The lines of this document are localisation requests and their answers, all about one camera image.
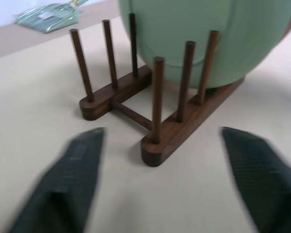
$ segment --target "beige table surface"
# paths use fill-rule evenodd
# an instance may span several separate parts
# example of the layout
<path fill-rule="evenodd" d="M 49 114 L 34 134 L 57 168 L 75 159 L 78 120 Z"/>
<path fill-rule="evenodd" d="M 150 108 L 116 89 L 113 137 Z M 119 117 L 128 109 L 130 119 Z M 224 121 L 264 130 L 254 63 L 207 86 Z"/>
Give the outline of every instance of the beige table surface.
<path fill-rule="evenodd" d="M 131 71 L 129 40 L 112 20 L 118 76 Z M 109 82 L 102 27 L 81 30 L 94 89 Z M 163 117 L 178 91 L 165 85 Z M 252 233 L 233 188 L 219 128 L 268 138 L 291 164 L 291 34 L 160 167 L 140 158 L 146 130 L 117 113 L 85 121 L 85 96 L 68 35 L 0 58 L 0 233 L 69 139 L 108 135 L 88 233 Z M 151 117 L 151 89 L 125 104 Z"/>

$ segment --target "dark wood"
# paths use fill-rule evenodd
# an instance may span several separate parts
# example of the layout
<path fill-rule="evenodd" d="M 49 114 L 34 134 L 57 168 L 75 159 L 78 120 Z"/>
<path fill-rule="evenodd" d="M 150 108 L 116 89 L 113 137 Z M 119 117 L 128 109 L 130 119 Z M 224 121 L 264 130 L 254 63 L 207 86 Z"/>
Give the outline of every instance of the dark wood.
<path fill-rule="evenodd" d="M 208 77 L 210 75 L 212 59 L 218 43 L 219 32 L 210 31 L 204 66 L 200 77 L 197 104 L 203 104 L 205 101 L 205 93 L 208 84 Z"/>
<path fill-rule="evenodd" d="M 112 110 L 111 101 L 122 103 L 146 87 L 151 85 L 151 70 L 147 66 L 138 69 L 139 78 L 129 73 L 118 79 L 118 89 L 106 85 L 95 92 L 96 101 L 89 103 L 86 98 L 80 100 L 79 105 L 86 120 L 96 120 Z"/>
<path fill-rule="evenodd" d="M 185 121 L 176 122 L 174 112 L 161 124 L 161 142 L 153 144 L 152 133 L 141 141 L 142 160 L 149 166 L 161 165 L 244 81 L 244 78 L 206 93 L 203 105 L 196 105 L 196 96 L 186 103 Z"/>
<path fill-rule="evenodd" d="M 139 113 L 131 110 L 130 108 L 122 105 L 119 102 L 116 101 L 111 101 L 111 107 L 113 109 L 118 110 L 128 118 L 132 119 L 133 121 L 137 122 L 139 125 L 145 127 L 148 130 L 151 130 L 152 128 L 152 121 L 149 119 L 145 118 L 144 116 L 140 115 Z"/>
<path fill-rule="evenodd" d="M 190 85 L 192 62 L 194 57 L 195 42 L 187 41 L 185 45 L 184 61 L 182 68 L 182 77 L 180 85 L 180 93 L 178 100 L 177 118 L 176 121 L 181 123 L 184 120 L 185 102 L 188 96 Z"/>
<path fill-rule="evenodd" d="M 106 20 L 103 20 L 102 23 L 103 23 L 103 29 L 105 32 L 105 40 L 106 40 L 106 47 L 107 47 L 107 54 L 108 54 L 108 61 L 109 61 L 109 68 L 110 68 L 110 76 L 111 76 L 111 84 L 112 84 L 113 89 L 117 89 L 118 82 L 117 82 L 117 77 L 116 77 L 116 68 L 115 68 L 115 61 L 114 61 L 110 21 L 106 19 Z"/>
<path fill-rule="evenodd" d="M 159 144 L 161 141 L 162 117 L 162 87 L 164 76 L 164 58 L 155 57 L 153 66 L 153 103 L 152 103 L 152 142 Z"/>
<path fill-rule="evenodd" d="M 83 55 L 82 44 L 81 44 L 80 37 L 79 37 L 79 32 L 77 29 L 71 29 L 70 35 L 71 35 L 71 39 L 72 39 L 72 42 L 74 45 L 74 51 L 75 51 L 77 59 L 78 59 L 79 68 L 81 71 L 83 84 L 84 84 L 85 92 L 87 95 L 86 99 L 88 102 L 94 102 L 95 98 L 93 95 L 91 82 L 90 82 L 89 76 L 88 76 L 86 62 L 85 62 L 85 58 Z"/>
<path fill-rule="evenodd" d="M 136 42 L 136 21 L 134 13 L 129 14 L 129 25 L 130 25 L 132 74 L 135 78 L 137 78 L 138 77 L 137 42 Z"/>

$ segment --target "mint green plate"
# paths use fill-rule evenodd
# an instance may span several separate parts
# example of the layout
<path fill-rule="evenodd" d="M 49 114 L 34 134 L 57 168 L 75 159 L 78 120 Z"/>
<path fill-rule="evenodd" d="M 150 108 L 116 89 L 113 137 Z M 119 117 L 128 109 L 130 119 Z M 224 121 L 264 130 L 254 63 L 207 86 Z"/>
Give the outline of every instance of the mint green plate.
<path fill-rule="evenodd" d="M 165 58 L 165 78 L 180 83 L 185 41 L 197 43 L 191 87 L 197 88 L 209 30 L 220 32 L 208 87 L 232 83 L 255 68 L 282 38 L 291 0 L 119 0 L 129 31 L 136 14 L 138 53 L 153 68 Z"/>

